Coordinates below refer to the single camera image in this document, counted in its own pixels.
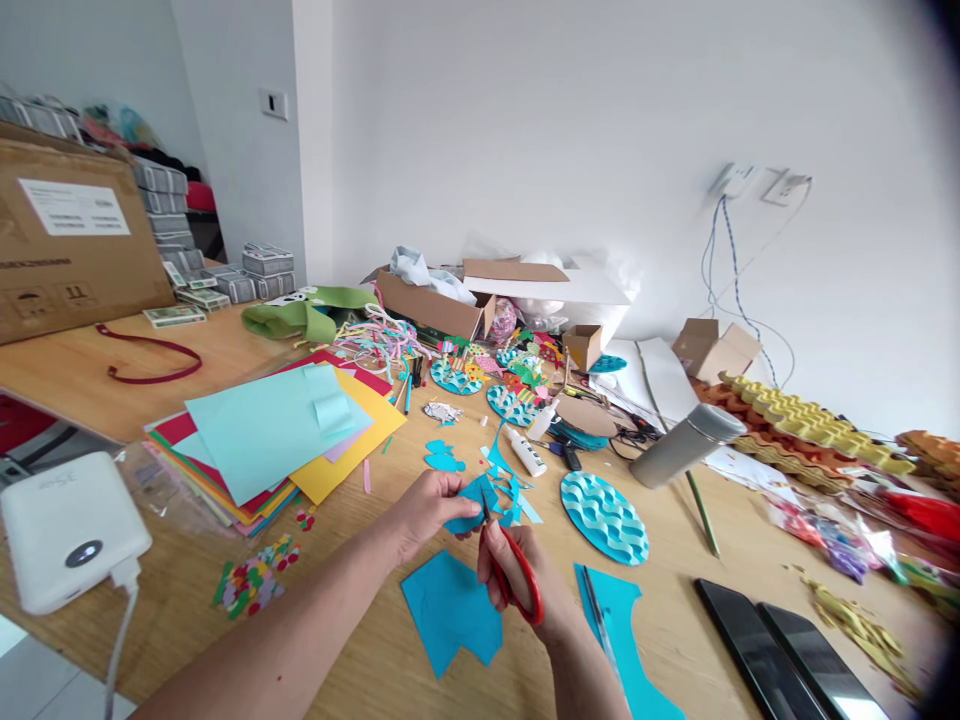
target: scissors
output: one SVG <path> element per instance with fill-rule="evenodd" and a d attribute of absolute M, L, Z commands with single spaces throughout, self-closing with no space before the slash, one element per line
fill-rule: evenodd
<path fill-rule="evenodd" d="M 482 549 L 484 544 L 487 541 L 487 526 L 493 522 L 493 518 L 490 517 L 490 509 L 487 507 L 487 498 L 481 496 L 483 504 L 483 529 L 480 531 L 480 548 Z M 527 581 L 527 587 L 530 588 L 530 599 L 533 602 L 533 608 L 527 610 L 517 599 L 516 594 L 513 592 L 513 589 L 510 587 L 510 582 L 507 580 L 507 574 L 503 571 L 503 568 L 497 563 L 496 559 L 493 557 L 493 554 L 490 554 L 490 563 L 493 567 L 493 574 L 497 578 L 497 585 L 500 586 L 500 593 L 503 595 L 504 600 L 507 603 L 512 602 L 517 606 L 517 610 L 520 611 L 520 615 L 531 625 L 539 625 L 543 622 L 543 599 L 540 597 L 540 586 L 537 585 L 537 578 L 533 574 L 533 568 L 530 567 L 530 563 L 527 561 L 526 555 L 523 554 L 523 550 L 520 549 L 520 546 L 517 545 L 516 540 L 510 537 L 509 533 L 503 533 L 503 536 L 507 539 L 507 543 L 510 545 L 510 549 L 513 551 L 514 556 L 517 558 L 517 562 L 520 564 L 520 569 L 523 571 L 523 577 Z"/>

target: red strap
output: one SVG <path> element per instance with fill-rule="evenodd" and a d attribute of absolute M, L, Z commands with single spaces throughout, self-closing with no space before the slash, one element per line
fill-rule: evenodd
<path fill-rule="evenodd" d="M 149 342 L 154 345 L 159 345 L 165 347 L 168 350 L 175 350 L 176 352 L 183 353 L 184 355 L 189 355 L 194 360 L 196 364 L 188 367 L 186 370 L 181 370 L 180 372 L 175 372 L 172 375 L 164 375 L 163 377 L 158 378 L 124 378 L 117 375 L 117 369 L 111 365 L 107 368 L 107 375 L 112 377 L 114 380 L 119 382 L 129 383 L 130 385 L 154 385 L 161 382 L 170 382 L 171 380 L 179 380 L 182 377 L 186 377 L 192 373 L 195 373 L 203 365 L 203 360 L 200 358 L 197 353 L 195 353 L 190 348 L 185 348 L 183 345 L 177 345 L 176 343 L 167 342 L 166 340 L 154 340 L 153 338 L 143 338 L 137 335 L 120 335 L 119 333 L 110 332 L 110 329 L 103 323 L 97 323 L 97 332 L 106 337 L 112 337 L 116 340 L 139 340 L 140 342 Z"/>

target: silver thermos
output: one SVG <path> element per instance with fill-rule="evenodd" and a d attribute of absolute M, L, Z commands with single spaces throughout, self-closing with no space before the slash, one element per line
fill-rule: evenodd
<path fill-rule="evenodd" d="M 656 490 L 745 432 L 746 425 L 726 410 L 700 403 L 653 447 L 630 463 L 630 472 L 648 488 Z"/>

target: green fabric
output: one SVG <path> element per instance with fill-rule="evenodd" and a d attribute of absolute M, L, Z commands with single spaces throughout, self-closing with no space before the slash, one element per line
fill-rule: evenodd
<path fill-rule="evenodd" d="M 330 343 L 337 334 L 337 325 L 315 307 L 362 308 L 367 303 L 377 304 L 376 296 L 357 288 L 309 287 L 301 288 L 298 293 L 307 299 L 286 305 L 265 303 L 246 308 L 240 315 L 243 326 L 271 340 L 303 333 L 309 342 Z"/>

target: floor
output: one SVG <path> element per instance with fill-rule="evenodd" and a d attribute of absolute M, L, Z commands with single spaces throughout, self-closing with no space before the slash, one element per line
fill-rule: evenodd
<path fill-rule="evenodd" d="M 3 720 L 101 720 L 103 683 L 0 615 L 0 707 Z M 113 717 L 136 706 L 114 696 Z"/>

